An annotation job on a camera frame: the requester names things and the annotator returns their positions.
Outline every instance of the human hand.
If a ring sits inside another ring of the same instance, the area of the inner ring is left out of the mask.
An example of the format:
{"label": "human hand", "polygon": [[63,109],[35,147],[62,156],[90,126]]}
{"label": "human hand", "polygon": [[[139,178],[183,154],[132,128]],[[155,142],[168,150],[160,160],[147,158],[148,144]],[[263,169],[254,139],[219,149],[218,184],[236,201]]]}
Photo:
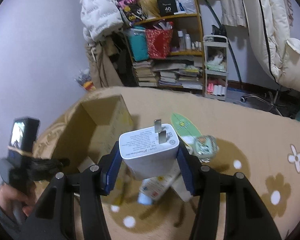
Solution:
{"label": "human hand", "polygon": [[32,212],[33,206],[35,204],[35,183],[33,182],[30,186],[29,195],[25,195],[17,189],[7,185],[2,184],[0,186],[0,207],[9,217],[13,217],[13,201],[19,201],[26,203],[27,206],[22,208],[22,211],[29,216]]}

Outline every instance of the red bag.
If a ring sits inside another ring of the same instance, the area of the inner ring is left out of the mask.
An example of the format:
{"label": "red bag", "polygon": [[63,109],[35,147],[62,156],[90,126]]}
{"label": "red bag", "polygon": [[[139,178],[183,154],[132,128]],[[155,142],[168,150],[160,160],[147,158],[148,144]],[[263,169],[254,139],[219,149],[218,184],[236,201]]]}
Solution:
{"label": "red bag", "polygon": [[148,54],[150,58],[165,59],[170,53],[172,30],[146,29]]}

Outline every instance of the blue gripper pad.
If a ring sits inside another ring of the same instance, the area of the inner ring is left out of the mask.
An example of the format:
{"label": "blue gripper pad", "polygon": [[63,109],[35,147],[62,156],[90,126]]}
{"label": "blue gripper pad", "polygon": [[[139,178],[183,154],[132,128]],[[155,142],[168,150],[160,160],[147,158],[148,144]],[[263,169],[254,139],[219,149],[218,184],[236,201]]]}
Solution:
{"label": "blue gripper pad", "polygon": [[197,194],[196,184],[200,179],[199,169],[201,168],[201,163],[196,156],[189,154],[182,140],[180,140],[179,144],[177,161],[186,189],[192,196],[195,196]]}
{"label": "blue gripper pad", "polygon": [[110,191],[114,189],[121,161],[122,157],[119,151],[119,142],[117,141],[111,153],[104,155],[98,164],[101,167],[101,188],[103,188],[105,195],[109,195]]}

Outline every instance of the small bottle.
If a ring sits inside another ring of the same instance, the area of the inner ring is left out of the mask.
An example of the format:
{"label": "small bottle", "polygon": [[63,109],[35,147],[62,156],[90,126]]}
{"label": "small bottle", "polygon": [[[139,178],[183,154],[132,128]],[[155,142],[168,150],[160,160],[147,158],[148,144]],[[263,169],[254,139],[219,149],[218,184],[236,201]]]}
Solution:
{"label": "small bottle", "polygon": [[185,51],[186,42],[185,42],[185,38],[183,37],[183,31],[178,31],[178,37],[179,37],[179,50]]}
{"label": "small bottle", "polygon": [[190,39],[190,35],[186,34],[186,49],[191,50],[191,39]]}

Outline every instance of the power adapter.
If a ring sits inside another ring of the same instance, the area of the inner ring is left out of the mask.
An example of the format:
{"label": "power adapter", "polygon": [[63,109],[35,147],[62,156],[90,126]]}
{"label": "power adapter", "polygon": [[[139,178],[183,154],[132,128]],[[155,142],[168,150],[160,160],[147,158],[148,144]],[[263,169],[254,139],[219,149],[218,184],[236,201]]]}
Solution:
{"label": "power adapter", "polygon": [[123,161],[137,180],[167,174],[176,158],[179,138],[170,124],[154,121],[154,126],[123,133],[119,149]]}

